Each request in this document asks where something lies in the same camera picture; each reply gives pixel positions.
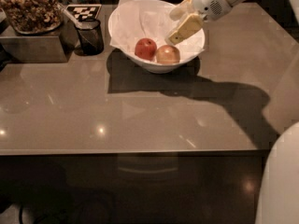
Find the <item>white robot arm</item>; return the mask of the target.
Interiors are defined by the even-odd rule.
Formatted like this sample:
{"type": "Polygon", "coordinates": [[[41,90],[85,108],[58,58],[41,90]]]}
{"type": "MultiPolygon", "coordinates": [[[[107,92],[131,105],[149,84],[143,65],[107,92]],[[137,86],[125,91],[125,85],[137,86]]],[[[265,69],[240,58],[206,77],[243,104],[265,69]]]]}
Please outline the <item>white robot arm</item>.
{"type": "MultiPolygon", "coordinates": [[[[176,45],[198,32],[205,21],[215,21],[246,0],[184,0],[171,12],[178,24],[166,37],[176,45]]],[[[289,0],[299,20],[299,0],[289,0]]],[[[292,70],[283,75],[270,104],[271,119],[285,129],[272,146],[263,171],[255,224],[299,224],[299,122],[287,120],[298,112],[298,94],[282,86],[298,87],[292,70]]]]}

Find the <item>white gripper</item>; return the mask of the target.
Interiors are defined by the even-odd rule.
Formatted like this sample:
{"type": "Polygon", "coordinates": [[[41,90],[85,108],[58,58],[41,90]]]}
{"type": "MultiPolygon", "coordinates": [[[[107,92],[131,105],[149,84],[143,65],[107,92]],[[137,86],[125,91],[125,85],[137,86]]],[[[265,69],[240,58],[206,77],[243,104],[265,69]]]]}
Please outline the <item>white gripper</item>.
{"type": "Polygon", "coordinates": [[[206,21],[216,21],[232,10],[227,0],[183,0],[169,13],[176,25],[165,37],[167,44],[177,45],[195,35],[203,27],[203,16],[193,13],[194,9],[206,21]]]}

